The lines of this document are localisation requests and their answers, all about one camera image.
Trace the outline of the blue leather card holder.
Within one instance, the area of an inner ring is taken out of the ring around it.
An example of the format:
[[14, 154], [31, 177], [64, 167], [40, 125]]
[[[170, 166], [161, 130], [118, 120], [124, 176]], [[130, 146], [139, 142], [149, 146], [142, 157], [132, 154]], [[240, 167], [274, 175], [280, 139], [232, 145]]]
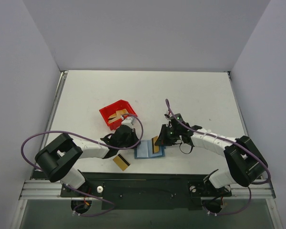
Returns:
[[152, 140], [143, 140], [134, 150], [135, 159], [153, 159], [165, 157], [165, 147], [159, 147], [159, 151], [153, 152], [153, 142]]

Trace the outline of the red plastic bin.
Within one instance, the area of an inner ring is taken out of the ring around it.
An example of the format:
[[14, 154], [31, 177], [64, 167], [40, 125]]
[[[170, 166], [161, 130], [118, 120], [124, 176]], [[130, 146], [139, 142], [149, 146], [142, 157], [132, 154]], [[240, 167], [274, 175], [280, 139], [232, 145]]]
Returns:
[[122, 116], [125, 114], [136, 115], [128, 101], [118, 100], [99, 110], [102, 118], [110, 130], [116, 130], [122, 124]]

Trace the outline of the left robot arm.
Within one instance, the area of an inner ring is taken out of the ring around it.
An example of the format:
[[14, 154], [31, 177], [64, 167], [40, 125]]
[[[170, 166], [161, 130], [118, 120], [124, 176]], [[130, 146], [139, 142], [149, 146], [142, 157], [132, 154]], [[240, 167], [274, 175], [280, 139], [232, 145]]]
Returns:
[[50, 182], [61, 181], [82, 197], [87, 194], [89, 185], [80, 171], [73, 167], [77, 160], [108, 159], [121, 148], [136, 148], [138, 141], [136, 130], [127, 125], [121, 125], [113, 134], [99, 139], [98, 143], [72, 139], [69, 134], [62, 133], [35, 156], [35, 161]]

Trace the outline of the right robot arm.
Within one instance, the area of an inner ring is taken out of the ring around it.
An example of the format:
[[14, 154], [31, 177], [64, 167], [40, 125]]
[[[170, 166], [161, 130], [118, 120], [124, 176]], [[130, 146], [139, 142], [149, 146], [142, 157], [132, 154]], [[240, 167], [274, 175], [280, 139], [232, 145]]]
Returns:
[[243, 187], [257, 184], [256, 179], [269, 172], [267, 162], [248, 136], [231, 138], [198, 125], [190, 126], [180, 114], [168, 113], [165, 118], [168, 122], [161, 127], [156, 146], [187, 144], [191, 149], [199, 147], [225, 158], [227, 168], [217, 169], [205, 177], [203, 188], [206, 194], [214, 195], [220, 188], [231, 184]]

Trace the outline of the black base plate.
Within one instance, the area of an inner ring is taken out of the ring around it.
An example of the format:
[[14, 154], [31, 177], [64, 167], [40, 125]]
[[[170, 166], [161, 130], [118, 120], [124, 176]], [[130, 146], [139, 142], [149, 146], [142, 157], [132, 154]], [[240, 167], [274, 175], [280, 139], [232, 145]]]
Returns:
[[106, 200], [102, 209], [115, 205], [120, 210], [200, 210], [201, 199], [232, 195], [230, 187], [215, 189], [205, 175], [84, 172], [80, 191]]

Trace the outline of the right aluminium side rail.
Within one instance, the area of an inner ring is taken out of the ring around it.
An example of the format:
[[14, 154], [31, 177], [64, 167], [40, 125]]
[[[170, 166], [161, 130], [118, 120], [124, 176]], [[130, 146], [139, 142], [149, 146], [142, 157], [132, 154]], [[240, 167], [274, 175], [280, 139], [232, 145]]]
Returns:
[[248, 146], [254, 146], [252, 140], [248, 137], [247, 129], [245, 127], [245, 123], [243, 120], [243, 116], [240, 110], [240, 107], [238, 105], [235, 92], [232, 88], [231, 83], [231, 77], [230, 72], [225, 72], [225, 74], [228, 77], [232, 93], [234, 96], [235, 104], [238, 110], [238, 114], [240, 117], [242, 130], [244, 134], [241, 137], [236, 138], [236, 145], [233, 143], [232, 146], [228, 147], [227, 153], [230, 152], [230, 155], [228, 156], [228, 166], [232, 168], [232, 171], [234, 172], [241, 172], [241, 175], [245, 175], [248, 173], [249, 178], [254, 178], [254, 175], [257, 175], [258, 177], [261, 176], [264, 169], [261, 165], [258, 165], [258, 161], [254, 159], [250, 154], [244, 151], [244, 149], [247, 149]]

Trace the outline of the aluminium front rail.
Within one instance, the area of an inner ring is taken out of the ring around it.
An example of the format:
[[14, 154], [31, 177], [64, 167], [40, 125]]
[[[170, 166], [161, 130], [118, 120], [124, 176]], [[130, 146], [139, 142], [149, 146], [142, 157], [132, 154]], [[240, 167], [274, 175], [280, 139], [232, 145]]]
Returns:
[[[51, 183], [48, 180], [26, 180], [20, 193], [20, 200], [54, 200], [62, 199], [61, 183]], [[275, 192], [270, 184], [250, 185], [253, 199], [274, 199]], [[249, 197], [247, 188], [240, 185], [231, 185], [231, 198], [246, 199]]]

